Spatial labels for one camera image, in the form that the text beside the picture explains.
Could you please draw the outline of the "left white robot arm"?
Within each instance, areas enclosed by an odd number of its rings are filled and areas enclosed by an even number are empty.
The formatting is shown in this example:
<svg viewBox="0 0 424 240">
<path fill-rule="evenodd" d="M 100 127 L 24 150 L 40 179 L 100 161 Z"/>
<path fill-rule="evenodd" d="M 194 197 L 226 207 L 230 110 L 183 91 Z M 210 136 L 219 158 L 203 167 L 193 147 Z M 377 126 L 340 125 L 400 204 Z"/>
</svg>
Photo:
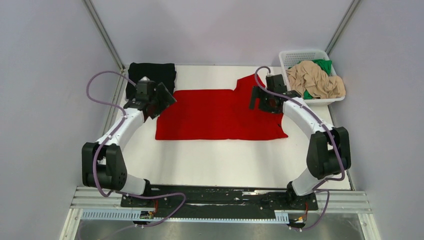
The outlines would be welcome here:
<svg viewBox="0 0 424 240">
<path fill-rule="evenodd" d="M 147 179 L 128 173 L 123 149 L 145 121 L 155 119 L 176 99 L 162 83 L 144 78 L 135 85 L 135 96 L 119 109 L 122 116 L 102 137 L 87 142 L 81 150 L 82 182 L 86 187 L 134 195 L 140 206 L 149 206 L 153 193 Z"/>
</svg>

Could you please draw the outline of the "red t-shirt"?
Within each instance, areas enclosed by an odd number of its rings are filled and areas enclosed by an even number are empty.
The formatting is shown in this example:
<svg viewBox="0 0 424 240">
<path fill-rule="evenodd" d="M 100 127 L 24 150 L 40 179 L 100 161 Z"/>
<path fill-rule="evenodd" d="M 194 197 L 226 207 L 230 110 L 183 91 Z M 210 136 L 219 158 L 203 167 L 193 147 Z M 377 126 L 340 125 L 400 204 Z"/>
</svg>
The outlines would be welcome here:
<svg viewBox="0 0 424 240">
<path fill-rule="evenodd" d="M 250 109 L 254 75 L 240 78 L 235 89 L 177 90 L 176 103 L 160 114 L 155 139 L 269 141 L 287 138 L 283 114 Z"/>
</svg>

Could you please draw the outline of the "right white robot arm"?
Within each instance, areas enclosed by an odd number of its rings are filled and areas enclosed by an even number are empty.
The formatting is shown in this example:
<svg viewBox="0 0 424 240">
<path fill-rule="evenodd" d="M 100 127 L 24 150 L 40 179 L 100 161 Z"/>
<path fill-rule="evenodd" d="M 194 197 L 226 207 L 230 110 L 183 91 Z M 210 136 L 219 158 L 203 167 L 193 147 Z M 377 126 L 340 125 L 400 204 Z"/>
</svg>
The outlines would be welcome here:
<svg viewBox="0 0 424 240">
<path fill-rule="evenodd" d="M 261 86 L 257 74 L 252 88 L 250 109 L 272 114 L 282 113 L 291 119 L 309 140 L 306 169 L 289 182 L 286 204 L 298 209 L 325 181 L 342 181 L 351 163 L 349 133 L 344 127 L 334 127 L 319 117 L 295 90 L 287 90 L 282 75 L 268 75 Z"/>
</svg>

